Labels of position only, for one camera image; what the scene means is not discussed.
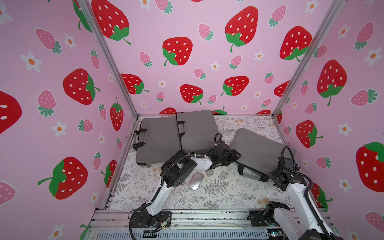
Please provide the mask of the grey laptop bag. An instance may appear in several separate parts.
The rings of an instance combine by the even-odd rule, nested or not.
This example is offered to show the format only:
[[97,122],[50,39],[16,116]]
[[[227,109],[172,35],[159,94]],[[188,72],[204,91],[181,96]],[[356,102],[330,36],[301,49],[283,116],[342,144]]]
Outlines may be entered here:
[[230,149],[241,155],[236,160],[239,174],[260,182],[267,182],[272,177],[284,147],[284,144],[244,128],[238,130],[230,144]]
[[177,117],[145,118],[135,131],[136,163],[141,166],[164,163],[181,149]]
[[212,111],[177,113],[181,147],[188,153],[204,154],[215,146],[219,132]]

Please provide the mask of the silver computer mouse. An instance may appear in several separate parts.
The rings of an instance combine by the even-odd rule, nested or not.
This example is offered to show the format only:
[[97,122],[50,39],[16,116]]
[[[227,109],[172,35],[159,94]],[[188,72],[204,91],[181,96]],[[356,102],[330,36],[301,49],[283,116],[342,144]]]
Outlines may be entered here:
[[195,173],[189,182],[189,188],[192,191],[196,191],[204,180],[204,175],[201,173]]

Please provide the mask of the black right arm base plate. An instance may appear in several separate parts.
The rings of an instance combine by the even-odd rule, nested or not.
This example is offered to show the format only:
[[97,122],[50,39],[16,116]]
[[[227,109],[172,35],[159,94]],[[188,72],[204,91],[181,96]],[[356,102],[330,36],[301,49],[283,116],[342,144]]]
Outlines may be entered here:
[[262,211],[250,211],[250,214],[246,218],[248,221],[251,222],[253,227],[275,227],[278,226],[278,224],[268,218],[266,214],[266,210]]

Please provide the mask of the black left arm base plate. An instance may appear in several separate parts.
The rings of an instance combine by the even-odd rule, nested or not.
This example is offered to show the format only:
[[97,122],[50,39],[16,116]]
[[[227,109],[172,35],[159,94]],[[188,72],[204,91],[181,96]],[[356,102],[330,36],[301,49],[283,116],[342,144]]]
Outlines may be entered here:
[[147,210],[137,211],[131,215],[130,224],[133,228],[160,228],[170,227],[172,222],[172,212],[161,211],[159,214],[151,216]]

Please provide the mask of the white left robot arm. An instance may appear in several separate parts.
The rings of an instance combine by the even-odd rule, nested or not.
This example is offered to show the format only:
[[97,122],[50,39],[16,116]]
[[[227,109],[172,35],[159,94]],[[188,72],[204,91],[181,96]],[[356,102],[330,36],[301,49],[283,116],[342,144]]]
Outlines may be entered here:
[[202,154],[179,150],[162,165],[160,183],[153,198],[129,213],[129,228],[161,230],[169,227],[172,212],[163,211],[163,206],[175,188],[179,187],[194,170],[209,171],[217,167],[227,167],[242,156],[222,141],[221,133],[215,135],[214,142],[214,147]]

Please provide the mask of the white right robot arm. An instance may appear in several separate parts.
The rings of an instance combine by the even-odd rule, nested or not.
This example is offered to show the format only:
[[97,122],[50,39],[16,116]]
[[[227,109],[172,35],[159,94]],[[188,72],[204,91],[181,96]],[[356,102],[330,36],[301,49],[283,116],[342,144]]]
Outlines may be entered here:
[[293,203],[297,219],[288,205],[270,201],[264,210],[250,211],[247,220],[253,226],[279,227],[284,240],[341,240],[326,224],[310,196],[313,181],[299,169],[291,148],[284,146],[278,167],[271,172],[274,186],[286,192]]

